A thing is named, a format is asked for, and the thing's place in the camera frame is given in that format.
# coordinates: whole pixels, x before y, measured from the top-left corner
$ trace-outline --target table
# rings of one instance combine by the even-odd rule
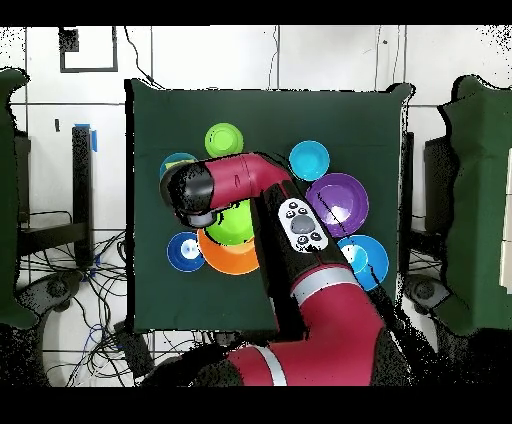
[[[205,134],[219,122],[242,132],[244,152],[288,157],[296,143],[316,140],[329,151],[328,172],[348,173],[363,184],[370,211],[358,234],[376,238],[387,250],[390,267],[383,287],[394,299],[401,119],[403,103],[412,93],[409,84],[368,93],[187,91],[155,90],[132,79],[126,89],[127,113],[133,110],[128,118],[134,125],[134,182],[128,181],[128,190],[133,184],[136,330],[275,329],[258,271],[227,276],[205,264],[182,273],[166,257],[172,236],[191,229],[160,198],[160,165],[174,152],[208,159]]]

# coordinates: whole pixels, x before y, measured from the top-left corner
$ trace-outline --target chair wheel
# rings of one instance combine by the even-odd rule
[[[57,305],[53,310],[55,312],[64,312],[71,306],[71,300],[66,300],[65,302],[62,302],[60,305]]]

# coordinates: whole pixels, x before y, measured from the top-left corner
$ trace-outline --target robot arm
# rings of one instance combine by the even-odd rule
[[[251,199],[256,255],[279,327],[274,343],[231,351],[194,385],[406,384],[406,363],[381,317],[285,168],[261,153],[196,162],[164,175],[161,194],[196,228]]]

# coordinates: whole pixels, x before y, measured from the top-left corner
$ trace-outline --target light blue bowl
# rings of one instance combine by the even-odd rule
[[[389,259],[386,250],[377,240],[362,235],[349,236],[341,239],[338,247],[365,291],[373,290],[384,281],[389,269]]]
[[[290,153],[293,173],[305,181],[315,181],[329,169],[329,152],[317,141],[307,140],[297,144]]]
[[[181,162],[182,160],[197,161],[194,156],[188,153],[173,153],[172,155],[167,156],[162,162],[162,165],[160,165],[160,178],[162,178],[162,175],[164,175],[165,171],[167,171],[167,167],[165,166],[166,164]]]

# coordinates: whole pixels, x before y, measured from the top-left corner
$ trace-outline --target green bowl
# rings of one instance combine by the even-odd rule
[[[254,237],[249,200],[242,200],[219,212],[217,221],[205,228],[205,233],[224,246],[243,244]]]
[[[237,127],[220,123],[211,127],[204,138],[206,151],[212,158],[241,153],[244,138]]]

